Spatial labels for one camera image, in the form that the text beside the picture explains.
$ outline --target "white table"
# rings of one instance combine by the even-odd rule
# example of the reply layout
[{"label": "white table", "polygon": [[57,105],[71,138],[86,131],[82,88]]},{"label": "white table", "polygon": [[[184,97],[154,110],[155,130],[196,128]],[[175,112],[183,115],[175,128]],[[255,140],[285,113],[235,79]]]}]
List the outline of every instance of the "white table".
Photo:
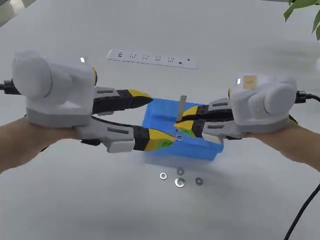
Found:
[{"label": "white table", "polygon": [[[316,9],[284,24],[285,3],[258,0],[38,0],[0,28],[0,76],[11,77],[16,51],[87,57],[99,86],[134,88],[156,98],[208,103],[225,97],[243,72],[293,73],[299,87],[320,92],[310,35]],[[198,70],[111,62],[112,48],[188,55]],[[0,94],[0,123],[24,115],[24,100]],[[145,108],[108,119],[141,124]],[[292,114],[314,131],[320,106]],[[279,240],[320,180],[257,140],[227,141],[211,164],[151,164],[141,152],[108,154],[103,146],[61,141],[31,163],[0,176],[3,240]],[[183,167],[186,186],[174,185]],[[160,172],[168,179],[159,179]],[[202,186],[193,183],[204,180]],[[320,201],[293,240],[317,240]]]}]

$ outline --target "metal washer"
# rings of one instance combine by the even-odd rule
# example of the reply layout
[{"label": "metal washer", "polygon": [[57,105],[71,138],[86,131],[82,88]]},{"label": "metal washer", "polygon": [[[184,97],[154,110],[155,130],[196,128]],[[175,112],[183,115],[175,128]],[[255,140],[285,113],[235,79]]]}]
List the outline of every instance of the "metal washer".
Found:
[{"label": "metal washer", "polygon": [[204,181],[202,180],[201,177],[196,177],[194,180],[195,184],[197,184],[198,186],[201,186],[202,184],[204,184]]},{"label": "metal washer", "polygon": [[186,185],[186,181],[181,178],[181,177],[177,177],[174,180],[174,184],[178,187],[178,188],[183,188]]},{"label": "metal washer", "polygon": [[166,180],[168,178],[168,175],[165,172],[160,173],[160,179]]},{"label": "metal washer", "polygon": [[175,140],[181,142],[184,138],[181,135],[175,135]]},{"label": "metal washer", "polygon": [[185,173],[185,171],[181,167],[177,168],[175,171],[176,174],[179,176],[182,176]]}]

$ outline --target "white plastic casing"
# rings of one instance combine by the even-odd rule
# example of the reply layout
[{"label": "white plastic casing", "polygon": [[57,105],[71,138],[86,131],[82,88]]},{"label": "white plastic casing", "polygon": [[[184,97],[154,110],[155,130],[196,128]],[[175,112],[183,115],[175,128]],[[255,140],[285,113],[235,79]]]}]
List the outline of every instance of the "white plastic casing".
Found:
[{"label": "white plastic casing", "polygon": [[296,93],[296,81],[289,76],[240,76],[230,90],[234,121],[239,126],[279,122],[288,117],[295,103]]},{"label": "white plastic casing", "polygon": [[36,52],[17,53],[12,79],[26,96],[26,107],[46,115],[91,115],[95,97],[95,71],[82,62],[40,57]]}]

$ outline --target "blue foam block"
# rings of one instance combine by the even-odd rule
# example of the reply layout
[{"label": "blue foam block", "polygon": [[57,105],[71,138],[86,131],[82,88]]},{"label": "blue foam block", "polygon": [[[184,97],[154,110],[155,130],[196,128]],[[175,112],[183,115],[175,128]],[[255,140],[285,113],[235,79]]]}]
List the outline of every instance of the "blue foam block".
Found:
[{"label": "blue foam block", "polygon": [[[185,109],[202,104],[186,102]],[[223,144],[205,141],[203,138],[190,137],[177,132],[174,127],[179,109],[179,102],[167,99],[154,98],[148,104],[142,126],[150,129],[157,129],[170,135],[181,135],[182,141],[175,141],[173,145],[146,154],[156,156],[175,155],[193,159],[213,161],[217,154],[224,149]]]}]

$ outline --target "power strip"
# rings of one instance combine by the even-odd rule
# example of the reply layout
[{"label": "power strip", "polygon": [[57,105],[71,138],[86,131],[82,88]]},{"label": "power strip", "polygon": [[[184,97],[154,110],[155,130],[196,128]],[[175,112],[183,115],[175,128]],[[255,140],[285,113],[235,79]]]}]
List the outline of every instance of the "power strip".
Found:
[{"label": "power strip", "polygon": [[106,58],[113,61],[152,64],[185,69],[198,69],[196,61],[193,58],[166,54],[154,54],[150,52],[111,49]]}]

